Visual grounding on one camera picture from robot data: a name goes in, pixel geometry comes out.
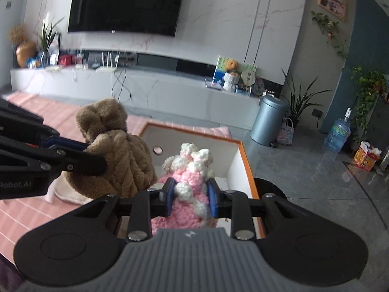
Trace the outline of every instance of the white storage box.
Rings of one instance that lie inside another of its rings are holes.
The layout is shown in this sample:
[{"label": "white storage box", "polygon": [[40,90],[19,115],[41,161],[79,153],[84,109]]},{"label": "white storage box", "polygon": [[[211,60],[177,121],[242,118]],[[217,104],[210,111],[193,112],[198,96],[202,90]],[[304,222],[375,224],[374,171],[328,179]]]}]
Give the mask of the white storage box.
[{"label": "white storage box", "polygon": [[[215,171],[215,180],[220,189],[234,189],[246,193],[249,198],[259,198],[241,141],[152,123],[147,123],[139,136],[150,149],[158,177],[165,173],[161,166],[166,158],[179,154],[181,144],[193,143],[199,149],[208,148],[211,151],[213,164],[210,168]],[[217,226],[224,227],[230,234],[230,220],[219,219]],[[257,237],[263,238],[259,218],[254,218],[254,226]]]}]

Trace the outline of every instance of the teddy bear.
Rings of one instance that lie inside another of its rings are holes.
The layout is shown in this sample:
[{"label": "teddy bear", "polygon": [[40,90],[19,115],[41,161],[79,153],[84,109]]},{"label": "teddy bear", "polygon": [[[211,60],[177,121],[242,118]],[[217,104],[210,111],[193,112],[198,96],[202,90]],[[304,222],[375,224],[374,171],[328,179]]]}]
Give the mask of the teddy bear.
[{"label": "teddy bear", "polygon": [[236,72],[238,70],[238,62],[234,59],[229,59],[224,64],[224,71],[226,72]]},{"label": "teddy bear", "polygon": [[229,92],[234,92],[236,85],[240,80],[240,74],[237,72],[238,70],[238,62],[233,59],[227,60],[224,65],[224,84],[223,89]]},{"label": "teddy bear", "polygon": [[94,177],[64,172],[79,194],[96,199],[107,194],[133,197],[157,180],[149,148],[138,136],[127,133],[127,113],[115,99],[85,105],[75,119],[86,142],[85,152],[103,155],[108,168]]},{"label": "teddy bear", "polygon": [[169,217],[151,220],[153,234],[159,228],[206,228],[216,227],[216,219],[211,216],[208,206],[208,179],[215,177],[209,165],[213,158],[209,149],[198,148],[194,144],[182,144],[180,154],[166,159],[162,169],[166,174],[152,187],[161,188],[169,177],[176,180],[172,213]]}]

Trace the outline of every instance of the pink and white crocheted toy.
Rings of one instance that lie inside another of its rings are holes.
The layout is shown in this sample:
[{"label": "pink and white crocheted toy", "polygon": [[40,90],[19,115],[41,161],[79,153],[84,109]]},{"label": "pink and white crocheted toy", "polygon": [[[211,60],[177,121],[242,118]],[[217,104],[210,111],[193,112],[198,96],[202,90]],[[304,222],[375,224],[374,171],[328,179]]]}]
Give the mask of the pink and white crocheted toy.
[{"label": "pink and white crocheted toy", "polygon": [[207,228],[216,227],[216,219],[211,216],[206,195],[206,182],[215,177],[209,165],[213,162],[209,149],[198,148],[194,144],[181,145],[179,155],[166,159],[162,168],[166,171],[158,182],[163,185],[170,177],[177,181],[174,187],[176,198],[169,217],[151,220],[152,232],[159,228]]}]

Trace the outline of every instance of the television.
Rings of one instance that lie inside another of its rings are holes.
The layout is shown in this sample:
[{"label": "television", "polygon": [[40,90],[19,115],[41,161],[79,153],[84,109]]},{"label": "television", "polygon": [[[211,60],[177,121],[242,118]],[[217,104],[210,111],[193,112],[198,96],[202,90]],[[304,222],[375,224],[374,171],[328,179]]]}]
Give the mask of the television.
[{"label": "television", "polygon": [[174,36],[182,0],[72,0],[68,32]]}]

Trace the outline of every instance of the cable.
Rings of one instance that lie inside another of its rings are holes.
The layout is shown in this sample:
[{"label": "cable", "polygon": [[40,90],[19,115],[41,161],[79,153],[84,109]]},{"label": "cable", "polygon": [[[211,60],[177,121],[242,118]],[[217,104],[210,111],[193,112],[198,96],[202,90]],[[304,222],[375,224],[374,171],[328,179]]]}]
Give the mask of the cable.
[{"label": "cable", "polygon": [[321,134],[325,134],[325,135],[327,135],[328,133],[323,133],[322,131],[320,131],[320,129],[318,128],[318,131],[319,131],[319,133],[321,133]]},{"label": "cable", "polygon": [[[123,79],[123,81],[121,81],[120,77],[122,76],[123,70],[124,70],[124,79]],[[127,63],[124,64],[124,69],[122,69],[120,71],[120,74],[118,76],[116,76],[115,72],[114,72],[114,76],[116,78],[116,81],[114,82],[114,84],[112,86],[111,95],[112,95],[113,98],[115,98],[114,87],[116,86],[117,83],[120,83],[121,87],[120,87],[120,92],[119,92],[119,95],[117,97],[117,100],[119,101],[119,103],[126,104],[126,103],[128,103],[129,101],[132,100],[131,90],[124,84],[126,79],[127,79]],[[126,89],[126,91],[129,93],[130,97],[125,102],[120,102],[120,95],[123,92],[123,88]]]}]

